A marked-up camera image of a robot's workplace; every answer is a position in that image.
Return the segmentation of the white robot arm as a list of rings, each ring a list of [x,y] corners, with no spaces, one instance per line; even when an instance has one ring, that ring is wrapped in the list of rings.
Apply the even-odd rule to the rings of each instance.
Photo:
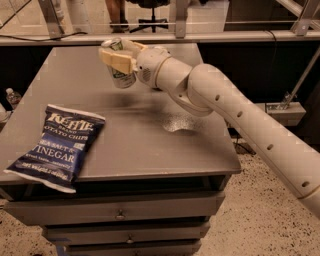
[[[320,218],[320,153],[252,103],[218,68],[194,67],[161,46],[113,40],[99,48],[101,61],[166,92],[189,113],[222,116],[314,216]]]

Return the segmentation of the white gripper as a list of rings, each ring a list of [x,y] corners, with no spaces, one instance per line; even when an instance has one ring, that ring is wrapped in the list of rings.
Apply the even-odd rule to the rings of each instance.
[[[133,50],[140,52],[135,60],[130,51],[100,48],[98,50],[101,61],[109,67],[124,74],[136,71],[137,79],[153,89],[165,89],[164,82],[160,81],[160,71],[165,61],[171,58],[166,48],[148,48],[147,45],[134,42]]]

